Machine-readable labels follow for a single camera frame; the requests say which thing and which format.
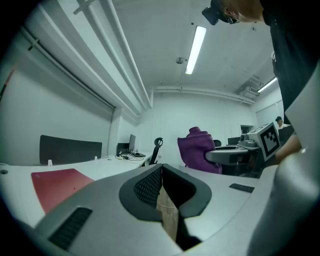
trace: ceiling light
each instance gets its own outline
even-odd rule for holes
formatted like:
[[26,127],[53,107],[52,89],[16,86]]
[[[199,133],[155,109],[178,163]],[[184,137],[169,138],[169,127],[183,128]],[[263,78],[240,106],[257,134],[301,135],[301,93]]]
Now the ceiling light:
[[266,89],[267,87],[269,87],[270,85],[272,85],[275,81],[277,81],[277,78],[275,77],[274,79],[272,79],[270,82],[268,82],[266,85],[264,85],[262,88],[260,88],[258,90],[258,93],[261,93],[264,89]]
[[186,74],[191,75],[192,72],[194,71],[202,43],[205,39],[206,32],[207,32],[207,29],[205,27],[202,27],[202,26],[196,27],[188,64],[185,70]]

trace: white table surface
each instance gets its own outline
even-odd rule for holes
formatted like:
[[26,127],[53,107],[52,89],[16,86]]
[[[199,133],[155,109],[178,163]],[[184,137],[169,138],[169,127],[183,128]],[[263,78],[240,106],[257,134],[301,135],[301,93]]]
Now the white table surface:
[[152,156],[151,152],[141,154],[145,157],[138,161],[119,160],[115,156],[107,156],[93,161],[54,166],[0,165],[0,170],[8,171],[7,174],[0,174],[0,193],[13,217],[35,227],[45,216],[45,212],[34,189],[31,173],[76,169],[97,181],[136,169]]

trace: red mat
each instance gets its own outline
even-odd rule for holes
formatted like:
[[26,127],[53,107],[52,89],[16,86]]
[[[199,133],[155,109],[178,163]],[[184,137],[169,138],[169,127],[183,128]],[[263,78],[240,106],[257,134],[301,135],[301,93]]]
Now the red mat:
[[76,169],[33,172],[31,178],[45,214],[94,181]]

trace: person's arm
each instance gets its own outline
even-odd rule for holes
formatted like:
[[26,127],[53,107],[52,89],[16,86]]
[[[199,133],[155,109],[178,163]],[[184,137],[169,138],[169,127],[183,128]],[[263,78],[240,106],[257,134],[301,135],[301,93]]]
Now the person's arm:
[[301,143],[296,134],[290,136],[287,142],[275,153],[275,165],[279,165],[287,156],[298,152],[301,149]]

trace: purple cloth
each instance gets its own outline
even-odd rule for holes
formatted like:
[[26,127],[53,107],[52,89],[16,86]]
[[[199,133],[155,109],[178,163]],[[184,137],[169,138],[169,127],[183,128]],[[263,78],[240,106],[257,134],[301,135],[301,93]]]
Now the purple cloth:
[[205,159],[207,151],[214,151],[216,149],[211,135],[207,131],[201,131],[199,127],[193,127],[189,132],[186,138],[178,138],[178,147],[182,161],[189,168],[221,174],[221,164],[209,162]]

